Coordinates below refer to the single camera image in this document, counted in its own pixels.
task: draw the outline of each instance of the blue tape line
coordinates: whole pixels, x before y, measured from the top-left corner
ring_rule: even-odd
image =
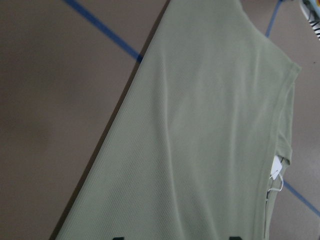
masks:
[[[81,6],[75,0],[63,0],[69,4],[74,10],[85,17],[90,23],[96,26],[101,32],[112,39],[116,44],[118,44],[123,50],[125,50],[129,55],[131,55],[137,62],[141,63],[143,56],[137,53],[132,47],[130,47],[124,40],[117,36],[112,30],[110,30],[106,25],[104,25],[99,19],[92,15],[88,10]]]
[[[320,211],[316,209],[310,202],[308,202],[300,193],[298,193],[289,183],[283,182],[283,185],[301,202],[303,202],[312,212],[314,212],[318,217],[320,217]]]
[[[276,19],[276,16],[277,16],[277,13],[278,13],[278,10],[280,8],[280,5],[282,4],[283,0],[279,0],[274,8],[274,11],[273,11],[273,14],[272,14],[272,17],[271,17],[271,20],[270,20],[270,23],[269,23],[269,26],[266,30],[266,37],[268,38],[270,36],[270,32],[271,32],[271,29],[274,25],[274,22],[275,22],[275,19]]]

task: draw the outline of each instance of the ribbed fabric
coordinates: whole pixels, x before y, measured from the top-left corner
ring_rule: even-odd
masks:
[[[268,239],[300,70],[239,1],[171,0],[57,239]]]

